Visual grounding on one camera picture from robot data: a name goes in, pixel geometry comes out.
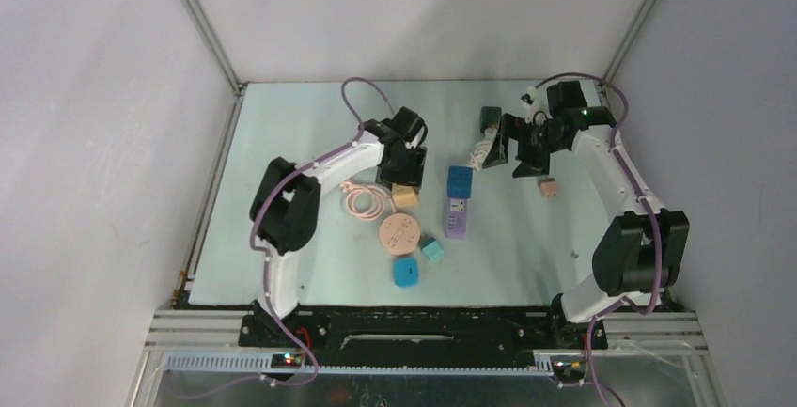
table surface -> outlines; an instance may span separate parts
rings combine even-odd
[[[431,263],[416,250],[420,280],[393,283],[394,257],[378,242],[379,221],[363,222],[343,207],[335,189],[321,199],[319,226],[301,255],[299,302],[305,305],[496,306],[548,305],[586,278],[608,220],[595,186],[570,152],[552,156],[551,176],[561,193],[539,194],[536,180],[513,179],[510,162],[477,172],[463,241],[444,236],[445,181],[450,165],[465,164],[480,139],[482,106],[523,115],[520,96],[534,81],[383,82],[398,109],[407,106],[429,126],[420,205],[405,210],[445,250]],[[595,87],[582,82],[590,105]],[[379,96],[349,85],[364,119],[389,116]],[[251,84],[230,146],[189,302],[245,305],[261,291],[262,255],[249,249],[248,212],[268,163],[277,156],[308,161],[350,139],[355,121],[338,83]],[[353,177],[373,182],[375,170]]]

coiled pink cable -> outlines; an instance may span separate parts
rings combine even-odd
[[[375,221],[384,213],[385,205],[389,204],[390,209],[396,212],[396,204],[393,202],[393,197],[382,186],[376,184],[365,185],[357,184],[351,180],[346,180],[340,183],[340,189],[346,195],[344,204],[346,209],[352,214],[363,221]],[[371,203],[368,208],[360,211],[357,209],[357,197],[368,195],[371,197]]]

